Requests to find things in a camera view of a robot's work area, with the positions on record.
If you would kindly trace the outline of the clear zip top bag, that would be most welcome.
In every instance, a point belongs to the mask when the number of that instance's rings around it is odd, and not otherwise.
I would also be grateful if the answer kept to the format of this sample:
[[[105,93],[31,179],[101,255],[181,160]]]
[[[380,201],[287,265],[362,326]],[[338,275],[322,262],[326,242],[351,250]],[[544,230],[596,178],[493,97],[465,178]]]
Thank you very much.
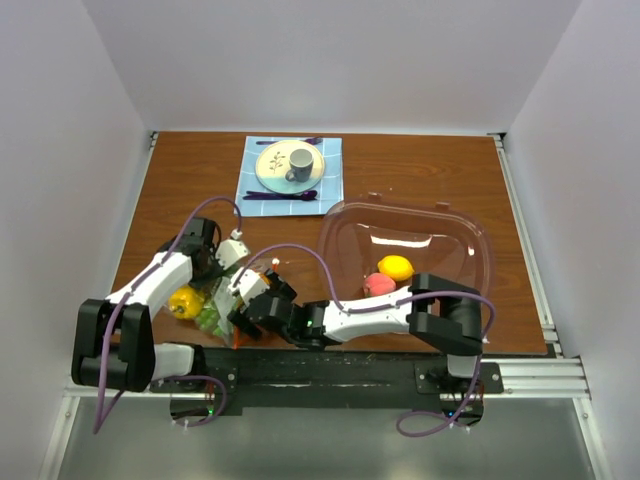
[[[204,307],[215,305],[220,314],[227,320],[229,333],[224,336],[212,336],[221,339],[228,347],[236,347],[238,342],[238,340],[236,339],[236,328],[228,320],[228,315],[230,313],[236,313],[244,306],[244,303],[240,298],[231,296],[227,291],[227,287],[230,284],[231,277],[241,269],[242,264],[235,264],[228,270],[225,270],[221,277],[206,285],[203,289],[197,289],[201,291],[206,297]]]

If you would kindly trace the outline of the fake red peach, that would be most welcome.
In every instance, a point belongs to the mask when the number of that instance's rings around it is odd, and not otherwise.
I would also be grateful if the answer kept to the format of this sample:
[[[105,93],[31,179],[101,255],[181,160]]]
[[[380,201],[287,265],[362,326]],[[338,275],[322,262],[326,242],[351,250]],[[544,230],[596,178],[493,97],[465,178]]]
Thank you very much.
[[[395,280],[384,273],[372,273],[363,281],[363,293],[367,298],[388,295],[395,290]]]

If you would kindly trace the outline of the fake yellow lemon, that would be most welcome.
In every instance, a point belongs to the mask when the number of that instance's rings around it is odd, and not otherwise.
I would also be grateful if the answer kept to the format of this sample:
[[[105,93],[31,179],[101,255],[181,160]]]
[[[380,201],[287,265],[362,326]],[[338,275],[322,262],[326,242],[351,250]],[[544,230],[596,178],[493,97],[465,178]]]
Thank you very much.
[[[387,255],[377,263],[378,271],[395,282],[404,282],[414,275],[411,262],[401,255]]]

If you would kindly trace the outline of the clear pink plastic bowl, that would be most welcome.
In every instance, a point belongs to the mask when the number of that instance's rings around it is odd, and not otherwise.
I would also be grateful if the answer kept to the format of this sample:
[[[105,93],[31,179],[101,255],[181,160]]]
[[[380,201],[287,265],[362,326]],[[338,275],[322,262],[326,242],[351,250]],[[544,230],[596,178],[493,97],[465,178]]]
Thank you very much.
[[[432,274],[489,295],[493,254],[488,234],[446,204],[433,208],[344,201],[325,215],[317,252],[329,300],[367,298],[363,281],[387,255],[406,257],[416,274]]]

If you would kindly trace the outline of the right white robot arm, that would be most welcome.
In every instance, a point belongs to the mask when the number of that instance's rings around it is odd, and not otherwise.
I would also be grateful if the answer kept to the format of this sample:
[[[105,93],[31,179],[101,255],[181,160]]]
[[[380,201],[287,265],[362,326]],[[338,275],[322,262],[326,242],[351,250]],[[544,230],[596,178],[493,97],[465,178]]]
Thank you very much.
[[[306,350],[323,350],[356,338],[410,334],[447,357],[445,379],[459,393],[481,380],[483,353],[480,292],[432,274],[381,296],[338,302],[295,303],[296,292],[274,272],[234,274],[223,292],[234,302],[228,320],[258,339],[268,331]]]

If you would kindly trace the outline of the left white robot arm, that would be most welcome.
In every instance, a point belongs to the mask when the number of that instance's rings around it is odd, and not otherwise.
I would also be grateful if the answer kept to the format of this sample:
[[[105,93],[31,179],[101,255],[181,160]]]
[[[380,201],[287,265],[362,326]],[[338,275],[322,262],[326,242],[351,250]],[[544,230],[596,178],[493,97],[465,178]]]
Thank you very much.
[[[156,345],[152,320],[180,287],[209,280],[221,271],[214,258],[214,238],[219,234],[212,220],[190,220],[176,248],[166,242],[125,287],[105,299],[81,304],[71,366],[75,384],[97,387],[104,370],[109,389],[141,392],[166,377],[185,392],[205,385],[202,349],[190,344]]]

